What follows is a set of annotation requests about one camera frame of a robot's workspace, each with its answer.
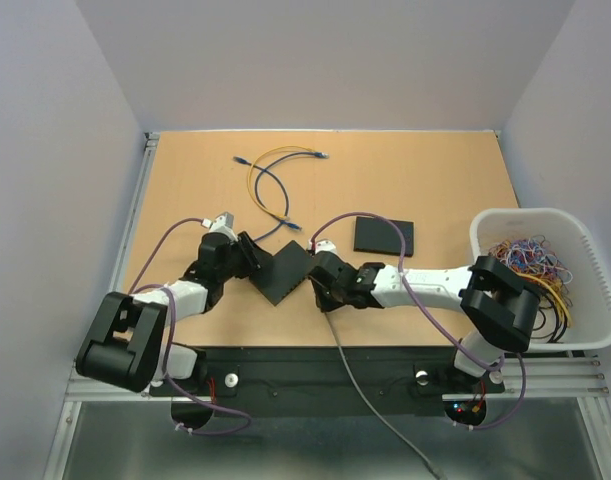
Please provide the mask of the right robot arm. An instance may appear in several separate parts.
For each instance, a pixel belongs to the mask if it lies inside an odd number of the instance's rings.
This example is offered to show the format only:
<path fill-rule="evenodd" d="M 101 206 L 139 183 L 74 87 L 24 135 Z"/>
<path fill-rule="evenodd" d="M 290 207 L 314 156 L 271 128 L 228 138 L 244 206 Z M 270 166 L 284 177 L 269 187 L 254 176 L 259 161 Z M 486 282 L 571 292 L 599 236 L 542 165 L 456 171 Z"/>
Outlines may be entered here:
<path fill-rule="evenodd" d="M 471 266 L 421 270 L 374 262 L 355 268 L 335 252 L 321 251 L 308 278 L 324 313 L 344 306 L 418 308 L 456 348 L 445 378 L 457 390 L 500 369 L 505 354 L 527 352 L 541 301 L 535 286 L 491 256 L 479 256 Z M 465 314 L 473 330 L 456 339 L 431 314 L 433 309 Z"/>

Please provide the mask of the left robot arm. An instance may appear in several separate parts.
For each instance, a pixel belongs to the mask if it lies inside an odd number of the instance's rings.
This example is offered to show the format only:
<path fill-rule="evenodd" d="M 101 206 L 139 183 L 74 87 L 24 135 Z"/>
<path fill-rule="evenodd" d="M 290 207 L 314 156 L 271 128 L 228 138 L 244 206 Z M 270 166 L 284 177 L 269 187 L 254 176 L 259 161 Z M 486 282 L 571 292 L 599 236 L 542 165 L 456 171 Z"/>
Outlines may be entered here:
<path fill-rule="evenodd" d="M 205 234 L 197 259 L 179 280 L 141 294 L 105 295 L 76 356 L 76 372 L 132 392 L 144 390 L 161 372 L 171 308 L 178 318 L 207 313 L 227 281 L 248 278 L 271 260 L 245 232 L 234 240 L 224 233 Z"/>

